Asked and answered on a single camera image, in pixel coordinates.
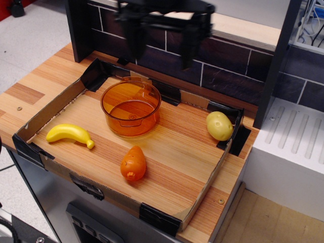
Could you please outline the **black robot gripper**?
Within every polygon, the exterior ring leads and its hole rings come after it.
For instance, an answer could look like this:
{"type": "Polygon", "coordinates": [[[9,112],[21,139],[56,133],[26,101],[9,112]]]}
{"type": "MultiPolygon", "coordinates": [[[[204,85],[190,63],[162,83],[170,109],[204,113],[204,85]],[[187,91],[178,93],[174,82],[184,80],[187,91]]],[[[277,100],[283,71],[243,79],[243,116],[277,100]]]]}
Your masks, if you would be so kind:
{"type": "Polygon", "coordinates": [[[117,1],[116,20],[124,27],[130,51],[140,60],[146,50],[148,27],[180,32],[182,69],[197,56],[201,31],[211,32],[215,6],[204,1],[117,1]]]}

